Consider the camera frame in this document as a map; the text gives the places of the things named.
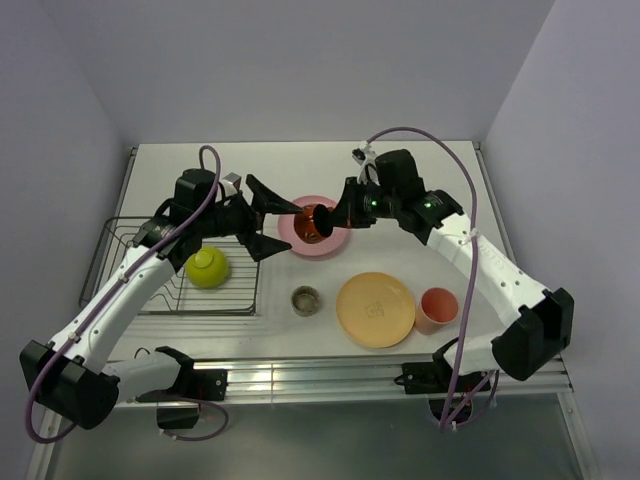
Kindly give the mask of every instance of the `pink cup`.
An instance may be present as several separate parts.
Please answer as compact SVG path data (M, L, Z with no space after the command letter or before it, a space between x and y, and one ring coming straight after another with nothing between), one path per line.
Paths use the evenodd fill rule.
M415 327L423 335L430 335L453 322L458 315L458 300L444 288L430 288L416 307Z

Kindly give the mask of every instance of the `pink plate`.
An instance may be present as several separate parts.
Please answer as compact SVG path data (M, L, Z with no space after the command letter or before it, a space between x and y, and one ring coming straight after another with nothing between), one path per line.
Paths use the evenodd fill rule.
M314 203L320 203L327 207L336 206L336 202L333 200L318 195L296 198L293 200L293 203L299 207ZM321 257L322 255L327 255L340 247L349 236L349 230L346 228L336 228L329 238L320 243L305 243L298 237L298 234L293 229L294 216L295 215L280 215L280 217L278 217L278 232L280 233L280 238L290 243L292 247L291 250L299 255L306 257Z

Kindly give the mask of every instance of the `cup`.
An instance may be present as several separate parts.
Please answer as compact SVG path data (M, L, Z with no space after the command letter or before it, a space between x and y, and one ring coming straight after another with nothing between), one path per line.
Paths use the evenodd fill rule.
M302 213L296 213L295 217L293 217L293 229L298 238L311 245L320 243L327 238L318 232L313 222L313 211L317 205L319 204L305 205L302 207ZM327 210L331 212L333 207L329 207Z
M320 294L313 287L298 287L291 294L291 306L301 317L310 317L320 308Z
M423 335L430 335L453 322L458 315L458 300L445 288L430 288L416 307L415 327Z

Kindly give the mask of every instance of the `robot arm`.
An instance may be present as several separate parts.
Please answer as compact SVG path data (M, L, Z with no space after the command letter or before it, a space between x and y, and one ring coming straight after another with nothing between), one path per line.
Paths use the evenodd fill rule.
M526 275L486 237L471 230L462 207L441 190L426 191L415 160L407 150L377 156L368 143L353 152L361 165L359 177L345 181L333 212L323 206L314 211L318 232L329 236L333 228L369 228L378 218L394 218L449 260L467 278L472 262L471 236L478 245L476 287L502 322L498 332L465 341L460 374L502 369L526 380L569 344L573 299L564 290L550 292ZM442 386L448 384L458 344L442 347L434 355Z
M247 186L253 191L249 205L240 191L240 177L231 174L220 182L221 200L210 205L174 240L149 256L130 277L130 267L167 238L204 202L215 175L191 169L177 180L175 194L166 200L133 239L115 275L80 314L46 344L31 341L20 354L29 388L50 361L55 361L36 399L85 429L99 425L113 407L151 391L182 395L193 381L193 360L169 347L150 355L107 364L116 343L151 296L164 285L202 246L202 239L236 235L255 261L290 249L291 245L259 233L264 216L301 211L267 189L252 175ZM126 285L113 296L117 282ZM78 325L95 313L96 305L109 299L78 335ZM60 355L69 339L71 346Z

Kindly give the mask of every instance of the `orange cup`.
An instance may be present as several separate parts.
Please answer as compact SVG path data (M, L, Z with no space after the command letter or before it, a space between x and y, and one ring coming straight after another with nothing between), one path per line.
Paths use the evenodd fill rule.
M444 288L430 288L416 307L415 327L423 335L430 335L453 322L458 315L458 300Z
M302 207L302 213L296 213L295 217L293 217L293 229L298 235L298 238L300 238L304 243L311 245L320 243L326 238L318 233L318 230L313 223L313 211L316 208L316 205L318 204L313 203L311 205L305 205ZM328 210L332 212L333 207L328 207Z

